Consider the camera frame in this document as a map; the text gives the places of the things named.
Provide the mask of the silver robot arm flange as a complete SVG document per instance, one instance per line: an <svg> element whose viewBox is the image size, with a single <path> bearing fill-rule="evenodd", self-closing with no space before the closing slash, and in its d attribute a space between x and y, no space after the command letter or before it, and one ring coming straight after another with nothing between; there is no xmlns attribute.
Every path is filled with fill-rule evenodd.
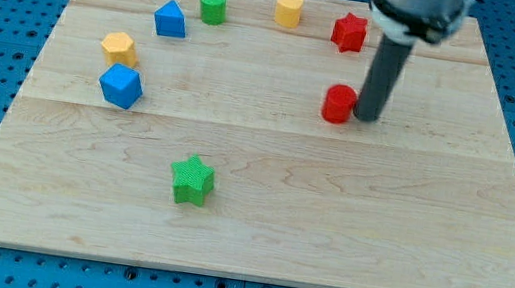
<svg viewBox="0 0 515 288"><path fill-rule="evenodd" d="M475 0L371 0L372 20L400 45L437 45L461 28Z"/></svg>

